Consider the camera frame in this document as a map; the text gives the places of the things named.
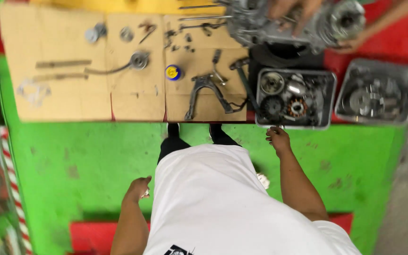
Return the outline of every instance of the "stainless steel tray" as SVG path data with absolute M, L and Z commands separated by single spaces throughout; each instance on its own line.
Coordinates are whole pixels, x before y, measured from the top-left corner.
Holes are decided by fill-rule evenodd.
M 384 76 L 393 79 L 395 84 L 401 89 L 401 113 L 393 120 L 380 119 L 371 116 L 356 115 L 348 113 L 343 108 L 343 96 L 357 88 L 356 84 L 351 84 L 350 79 L 353 72 L 367 73 L 370 75 Z M 344 81 L 336 101 L 335 114 L 338 118 L 354 123 L 377 124 L 377 125 L 403 125 L 408 123 L 408 66 L 377 60 L 355 59 L 350 62 Z
M 322 76 L 330 76 L 333 78 L 333 82 L 331 84 L 327 84 L 325 89 L 324 89 L 324 105 L 323 109 L 321 110 L 320 114 L 318 115 L 319 118 L 319 125 L 318 126 L 294 126 L 294 125 L 284 125 L 283 127 L 285 129 L 309 129 L 309 130 L 326 130 L 330 126 L 331 120 L 332 120 L 332 113 L 333 113 L 333 102 L 335 100 L 335 94 L 336 94 L 336 86 L 338 83 L 338 80 L 336 78 L 336 75 L 333 72 L 329 71 L 309 71 L 309 70 L 292 70 L 292 69 L 277 69 L 277 68 L 264 68 L 259 72 L 258 75 L 258 88 L 257 88 L 257 95 L 256 95 L 256 101 L 258 104 L 262 102 L 262 100 L 268 96 L 263 90 L 261 90 L 261 87 L 259 86 L 261 78 L 264 73 L 266 72 L 277 72 L 279 74 L 283 75 L 292 75 L 295 73 L 299 73 L 303 76 L 306 75 L 322 75 Z M 255 116 L 255 122 L 258 126 L 262 128 L 269 128 L 272 125 L 269 124 L 263 124 L 259 123 L 259 118 L 256 115 Z

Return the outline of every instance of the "metal pipe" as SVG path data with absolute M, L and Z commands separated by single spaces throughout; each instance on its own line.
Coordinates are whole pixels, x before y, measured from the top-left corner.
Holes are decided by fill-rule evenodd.
M 194 18 L 182 18 L 178 19 L 179 21 L 187 21 L 187 20 L 211 20 L 211 19 L 226 19 L 232 18 L 231 15 L 224 15 L 224 16 L 208 16 L 208 17 L 194 17 Z
M 224 4 L 210 4 L 210 5 L 198 5 L 198 6 L 183 6 L 178 9 L 198 9 L 198 8 L 208 8 L 208 7 L 221 7 L 225 6 Z
M 184 26 L 183 24 L 181 24 L 180 26 L 179 26 L 179 30 L 182 30 L 182 29 L 189 29 L 189 28 L 202 28 L 202 27 L 216 27 L 216 26 L 226 26 L 227 24 L 226 23 L 220 23 L 220 24 L 206 24 L 206 25 L 197 25 L 197 26 Z

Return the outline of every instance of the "person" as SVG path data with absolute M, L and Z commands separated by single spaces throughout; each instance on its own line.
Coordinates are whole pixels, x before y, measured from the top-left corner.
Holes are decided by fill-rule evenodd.
M 214 144 L 191 147 L 177 124 L 168 125 L 150 232 L 138 205 L 147 177 L 134 180 L 123 198 L 110 255 L 360 255 L 347 233 L 328 221 L 284 130 L 271 127 L 266 134 L 279 158 L 283 203 L 267 194 L 247 149 L 221 125 L 211 124 L 209 132 Z
M 293 35 L 299 35 L 306 26 L 309 19 L 320 8 L 323 0 L 271 0 L 268 17 L 279 20 L 291 11 L 293 7 L 300 4 L 303 7 L 302 15 L 294 28 Z M 394 22 L 408 15 L 408 0 L 392 0 L 390 7 L 376 20 L 367 24 L 365 29 L 354 39 L 342 41 L 335 49 L 340 54 L 354 53 L 369 38 L 384 30 Z

